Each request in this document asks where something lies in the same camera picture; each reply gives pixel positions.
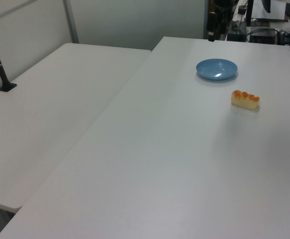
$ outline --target white wall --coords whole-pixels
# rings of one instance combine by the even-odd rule
[[[7,5],[0,5],[0,14],[8,12]],[[8,13],[0,17],[0,58],[10,81],[64,43],[72,42],[62,0],[31,1]]]
[[[163,36],[203,38],[206,0],[67,0],[80,43],[152,50]]]

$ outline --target plate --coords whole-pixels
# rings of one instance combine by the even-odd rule
[[[238,71],[238,67],[232,61],[208,59],[199,62],[196,66],[196,71],[204,78],[221,81],[233,77]]]

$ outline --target orange glaze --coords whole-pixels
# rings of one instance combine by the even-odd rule
[[[255,97],[254,95],[248,94],[246,92],[241,92],[240,90],[234,91],[233,95],[234,95],[235,98],[240,99],[241,96],[242,96],[243,99],[249,98],[249,100],[254,101],[254,102],[257,102],[257,101],[260,100],[259,97]]]
[[[249,95],[249,99],[250,99],[251,101],[254,101],[254,102],[257,102],[257,101],[260,100],[259,97],[255,97],[254,95]]]
[[[241,91],[236,90],[233,92],[235,98],[241,98]]]
[[[246,92],[242,92],[241,96],[242,96],[242,98],[246,99],[249,96],[249,94]]]

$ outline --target black cable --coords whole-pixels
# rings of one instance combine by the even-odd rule
[[[242,17],[243,17],[243,14],[241,14],[241,19],[240,19],[240,23],[239,23],[239,27],[238,27],[239,30],[240,30],[240,25],[241,25],[241,22],[242,22]]]
[[[268,28],[268,29],[257,29],[257,30],[251,31],[250,33],[246,34],[246,36],[251,35],[253,33],[262,32],[262,31],[275,31],[276,33],[279,33],[279,31],[277,31],[276,29],[272,29],[272,28]]]

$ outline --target white tabletop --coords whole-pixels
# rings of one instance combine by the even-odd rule
[[[198,77],[208,58],[238,76]],[[289,49],[163,38],[0,234],[27,238],[290,238]]]
[[[149,54],[65,44],[0,92],[0,208],[30,198]]]

